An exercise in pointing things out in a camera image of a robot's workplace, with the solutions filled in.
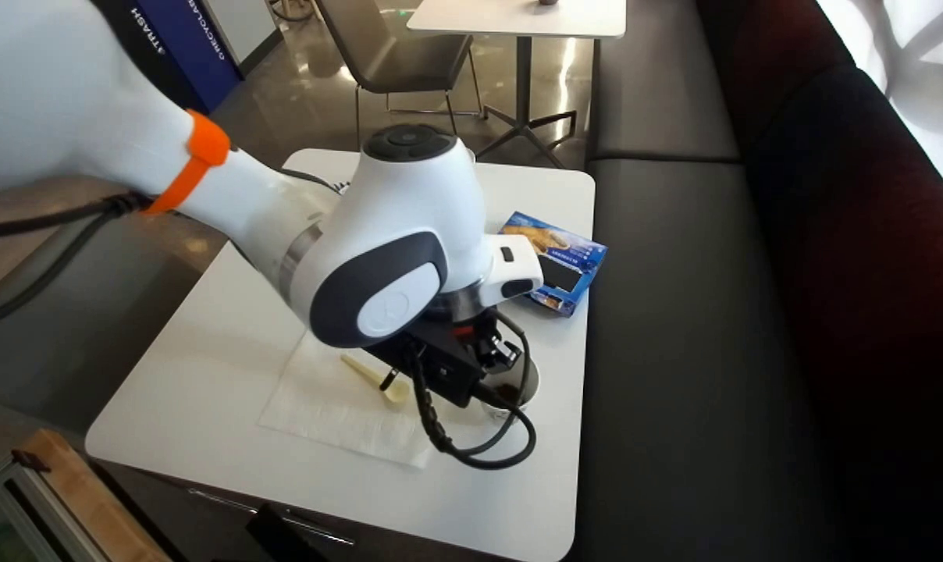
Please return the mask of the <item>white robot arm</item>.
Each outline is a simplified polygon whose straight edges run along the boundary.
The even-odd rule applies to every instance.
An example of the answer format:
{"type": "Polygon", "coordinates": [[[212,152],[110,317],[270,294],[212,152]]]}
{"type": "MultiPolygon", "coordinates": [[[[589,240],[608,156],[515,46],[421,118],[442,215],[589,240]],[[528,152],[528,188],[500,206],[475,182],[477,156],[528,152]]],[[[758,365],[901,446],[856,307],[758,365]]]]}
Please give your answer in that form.
{"type": "Polygon", "coordinates": [[[540,284],[540,258],[489,228],[475,156],[450,132],[375,132],[334,191],[170,100],[92,0],[0,0],[0,191],[55,175],[217,228],[320,344],[366,350],[456,404],[512,410],[537,389],[500,301],[540,284]]]}

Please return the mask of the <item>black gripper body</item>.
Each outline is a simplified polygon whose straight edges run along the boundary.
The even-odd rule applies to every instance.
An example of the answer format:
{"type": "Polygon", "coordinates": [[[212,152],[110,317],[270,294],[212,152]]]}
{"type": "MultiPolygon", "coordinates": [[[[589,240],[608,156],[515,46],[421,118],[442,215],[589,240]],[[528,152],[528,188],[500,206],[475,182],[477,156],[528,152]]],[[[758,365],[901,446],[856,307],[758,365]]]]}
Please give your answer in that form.
{"type": "Polygon", "coordinates": [[[413,320],[379,344],[393,371],[421,377],[428,389],[470,404],[526,404],[537,394],[537,365],[528,334],[500,310],[472,320],[413,320]]]}

